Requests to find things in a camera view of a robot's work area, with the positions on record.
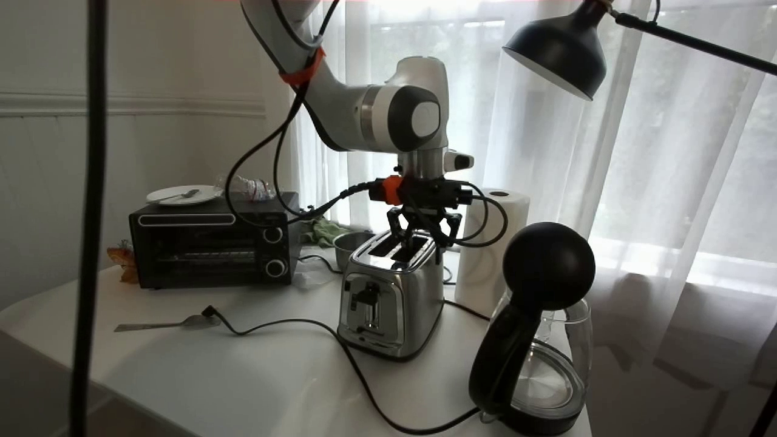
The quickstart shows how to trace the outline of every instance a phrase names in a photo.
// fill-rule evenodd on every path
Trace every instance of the sheer curtain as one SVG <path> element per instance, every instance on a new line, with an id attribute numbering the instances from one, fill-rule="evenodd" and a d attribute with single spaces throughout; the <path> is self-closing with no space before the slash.
<path id="1" fill-rule="evenodd" d="M 326 51 L 351 85 L 391 77 L 402 55 L 441 59 L 452 148 L 476 156 L 474 169 L 452 176 L 525 191 L 529 220 L 589 237 L 599 265 L 589 293 L 595 426 L 748 429 L 777 369 L 777 79 L 610 17 L 597 31 L 610 71 L 593 102 L 499 52 L 516 26 L 573 6 L 577 0 L 342 3 Z M 648 0 L 614 6 L 654 14 Z M 674 0 L 661 23 L 758 59 L 777 52 L 775 0 Z M 297 127 L 299 187 L 311 204 L 393 167 L 393 156 L 332 153 L 308 122 Z M 385 228 L 383 212 L 354 196 L 332 218 Z M 692 405 L 668 408 L 657 388 Z M 683 425 L 657 419 L 661 408 Z"/>

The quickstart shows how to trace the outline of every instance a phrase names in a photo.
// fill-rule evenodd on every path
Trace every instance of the white wall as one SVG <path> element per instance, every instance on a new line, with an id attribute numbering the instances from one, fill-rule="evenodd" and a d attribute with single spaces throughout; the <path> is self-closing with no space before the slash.
<path id="1" fill-rule="evenodd" d="M 84 3 L 0 14 L 0 305 L 74 278 L 84 169 Z M 112 4 L 104 245 L 151 188 L 221 182 L 274 127 L 287 90 L 237 0 Z M 248 163 L 269 176 L 269 156 Z"/>

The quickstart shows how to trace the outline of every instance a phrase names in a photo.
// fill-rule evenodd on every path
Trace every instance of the toaster oven knob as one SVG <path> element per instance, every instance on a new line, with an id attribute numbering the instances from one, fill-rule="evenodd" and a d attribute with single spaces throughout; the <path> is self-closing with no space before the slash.
<path id="1" fill-rule="evenodd" d="M 287 262 L 281 262 L 281 259 L 269 259 L 269 262 L 265 265 L 265 273 L 272 276 L 272 278 L 285 276 L 285 273 L 287 273 Z"/>
<path id="2" fill-rule="evenodd" d="M 276 245 L 285 239 L 285 231 L 278 225 L 272 225 L 272 228 L 263 228 L 263 239 L 266 245 Z"/>

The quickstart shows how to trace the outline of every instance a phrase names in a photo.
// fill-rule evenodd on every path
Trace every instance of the black lamp shade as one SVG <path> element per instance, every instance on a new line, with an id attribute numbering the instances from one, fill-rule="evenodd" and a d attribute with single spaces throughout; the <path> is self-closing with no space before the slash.
<path id="1" fill-rule="evenodd" d="M 593 99 L 606 72 L 595 34 L 604 11 L 604 3 L 584 0 L 573 14 L 519 28 L 504 51 L 558 86 Z"/>

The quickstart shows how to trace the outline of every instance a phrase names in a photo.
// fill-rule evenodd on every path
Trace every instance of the desk lamp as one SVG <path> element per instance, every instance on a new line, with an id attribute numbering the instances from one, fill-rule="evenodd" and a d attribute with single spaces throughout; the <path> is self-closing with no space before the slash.
<path id="1" fill-rule="evenodd" d="M 621 26 L 656 34 L 661 38 L 777 76 L 775 62 L 666 28 L 656 22 L 657 14 L 654 22 L 644 22 L 634 14 L 616 11 L 612 10 L 612 0 L 583 0 L 583 4 L 566 17 L 539 18 L 519 28 L 507 42 L 504 51 L 558 86 L 593 99 L 606 72 L 599 38 L 595 34 L 595 26 L 604 14 L 612 14 Z"/>

